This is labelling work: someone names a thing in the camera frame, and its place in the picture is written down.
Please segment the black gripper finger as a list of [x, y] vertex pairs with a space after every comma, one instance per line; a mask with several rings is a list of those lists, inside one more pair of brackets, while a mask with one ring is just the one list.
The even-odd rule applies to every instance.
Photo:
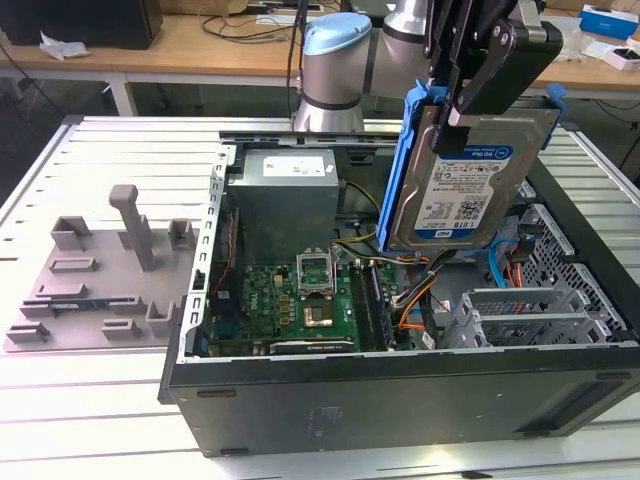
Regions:
[[458, 0], [427, 2], [423, 50], [428, 60], [428, 78], [432, 85], [446, 86], [449, 91], [459, 91], [462, 85], [453, 50], [460, 12], [465, 6], [465, 1]]
[[484, 36], [474, 38], [480, 31], [469, 31], [468, 19], [458, 21], [453, 50], [462, 85], [459, 91], [447, 89], [434, 121], [431, 147], [438, 154], [463, 151], [470, 131], [463, 124], [465, 116], [501, 114], [510, 105], [498, 95], [507, 83], [508, 64], [515, 49], [514, 24], [501, 18]]

